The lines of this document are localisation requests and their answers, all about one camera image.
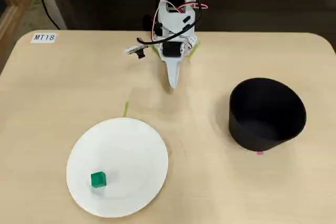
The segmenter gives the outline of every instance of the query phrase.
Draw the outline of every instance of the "green block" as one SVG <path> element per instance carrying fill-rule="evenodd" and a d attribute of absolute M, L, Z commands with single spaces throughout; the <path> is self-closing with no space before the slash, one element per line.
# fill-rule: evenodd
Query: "green block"
<path fill-rule="evenodd" d="M 94 188 L 106 186 L 106 175 L 103 172 L 91 174 L 91 185 Z"/>

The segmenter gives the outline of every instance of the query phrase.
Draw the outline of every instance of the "white plate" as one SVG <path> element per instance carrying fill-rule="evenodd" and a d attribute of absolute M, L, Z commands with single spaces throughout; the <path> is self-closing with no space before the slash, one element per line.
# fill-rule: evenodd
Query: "white plate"
<path fill-rule="evenodd" d="M 116 118 L 95 125 L 77 141 L 68 159 L 67 184 L 85 211 L 123 217 L 152 201 L 167 171 L 167 148 L 158 132 L 139 120 Z M 91 186 L 96 172 L 106 174 L 106 187 Z"/>

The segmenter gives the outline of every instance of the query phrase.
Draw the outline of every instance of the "black container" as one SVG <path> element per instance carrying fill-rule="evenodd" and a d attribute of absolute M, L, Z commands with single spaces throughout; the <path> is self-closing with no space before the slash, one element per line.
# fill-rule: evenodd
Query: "black container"
<path fill-rule="evenodd" d="M 300 134 L 306 124 L 301 99 L 281 82 L 243 81 L 230 96 L 229 130 L 242 147 L 262 152 Z"/>

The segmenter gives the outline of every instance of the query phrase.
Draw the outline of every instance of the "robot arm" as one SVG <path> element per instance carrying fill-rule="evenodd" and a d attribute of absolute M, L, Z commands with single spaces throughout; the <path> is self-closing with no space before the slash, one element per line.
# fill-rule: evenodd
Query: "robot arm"
<path fill-rule="evenodd" d="M 197 1 L 199 15 L 196 17 L 195 10 L 190 2 Z M 180 69 L 183 59 L 193 52 L 197 45 L 195 35 L 195 24 L 202 14 L 202 5 L 199 0 L 160 0 L 159 7 L 154 17 L 158 17 L 159 32 L 152 31 L 152 41 L 144 42 L 140 47 L 127 49 L 129 54 L 136 52 L 139 58 L 144 57 L 143 50 L 153 45 L 158 51 L 160 58 L 167 65 L 170 86 L 176 89 L 180 76 Z"/>

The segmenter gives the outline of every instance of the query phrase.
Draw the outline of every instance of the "floor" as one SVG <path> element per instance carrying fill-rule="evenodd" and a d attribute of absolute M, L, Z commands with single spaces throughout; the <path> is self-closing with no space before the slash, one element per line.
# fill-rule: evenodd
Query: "floor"
<path fill-rule="evenodd" d="M 34 30 L 55 29 L 54 25 L 48 19 L 41 0 L 34 0 L 26 11 L 20 27 L 13 37 L 12 44 L 8 47 L 5 56 L 9 57 L 16 42 L 26 33 Z"/>

